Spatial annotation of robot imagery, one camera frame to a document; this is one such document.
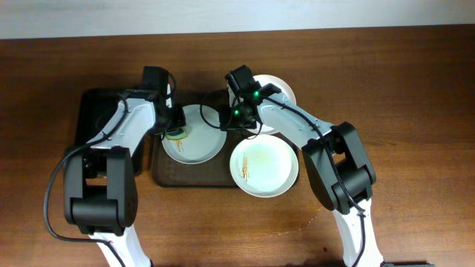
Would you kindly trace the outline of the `green yellow sponge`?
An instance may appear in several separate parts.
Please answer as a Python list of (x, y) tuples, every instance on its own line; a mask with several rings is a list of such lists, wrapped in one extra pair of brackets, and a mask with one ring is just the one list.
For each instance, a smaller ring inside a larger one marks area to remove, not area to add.
[(165, 138), (168, 140), (179, 140), (188, 136), (184, 127), (175, 128), (170, 131), (166, 131)]

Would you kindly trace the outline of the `white plate with sauce smear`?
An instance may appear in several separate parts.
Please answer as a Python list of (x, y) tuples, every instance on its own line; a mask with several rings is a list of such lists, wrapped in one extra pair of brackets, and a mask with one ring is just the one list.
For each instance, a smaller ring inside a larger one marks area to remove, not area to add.
[(218, 112), (203, 105), (187, 105), (183, 108), (187, 136), (179, 140), (162, 141), (165, 152), (175, 161), (195, 165), (206, 162), (216, 156), (224, 146), (227, 133), (212, 128), (203, 121), (205, 119), (216, 125), (219, 122)]

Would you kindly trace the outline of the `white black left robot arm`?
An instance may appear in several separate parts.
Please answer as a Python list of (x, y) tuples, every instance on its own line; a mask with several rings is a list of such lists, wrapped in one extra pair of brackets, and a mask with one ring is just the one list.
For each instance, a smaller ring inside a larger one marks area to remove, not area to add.
[(138, 209), (135, 176), (147, 134), (168, 134), (184, 126), (174, 90), (87, 90), (81, 98), (76, 146), (64, 169), (65, 219), (84, 243), (96, 243), (110, 266), (152, 266), (134, 221)]

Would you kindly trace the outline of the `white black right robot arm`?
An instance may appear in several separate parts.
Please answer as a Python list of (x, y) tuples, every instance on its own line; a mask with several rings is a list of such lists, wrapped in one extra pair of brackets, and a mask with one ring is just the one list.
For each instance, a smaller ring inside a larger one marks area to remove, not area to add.
[(273, 84), (229, 85), (228, 92), (225, 129), (261, 123), (301, 149), (312, 192), (335, 217), (345, 265), (383, 266), (370, 213), (376, 172), (356, 129), (317, 119)]

